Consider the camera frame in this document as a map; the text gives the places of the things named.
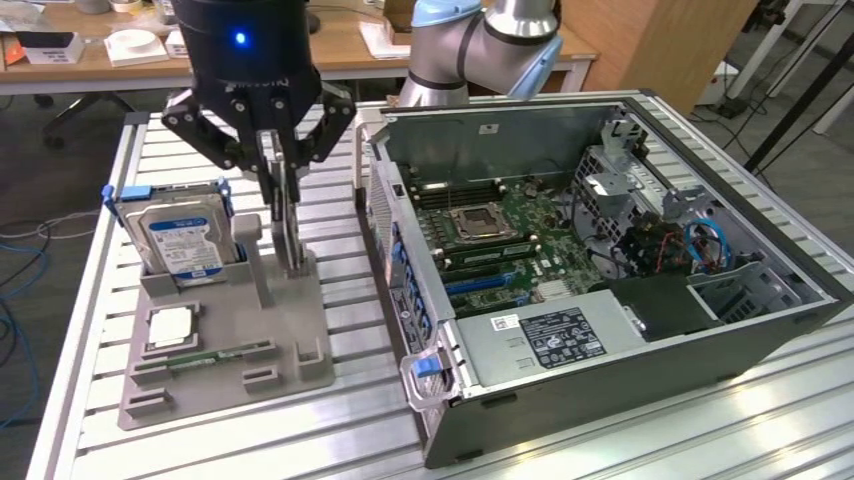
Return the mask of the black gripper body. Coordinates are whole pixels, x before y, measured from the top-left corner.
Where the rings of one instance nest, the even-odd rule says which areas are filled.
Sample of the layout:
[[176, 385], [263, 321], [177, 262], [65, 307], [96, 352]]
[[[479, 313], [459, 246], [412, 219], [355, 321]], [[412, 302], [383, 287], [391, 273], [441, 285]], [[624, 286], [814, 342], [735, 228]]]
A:
[[175, 1], [192, 91], [169, 106], [176, 132], [209, 129], [211, 110], [239, 131], [296, 128], [320, 95], [304, 1]]

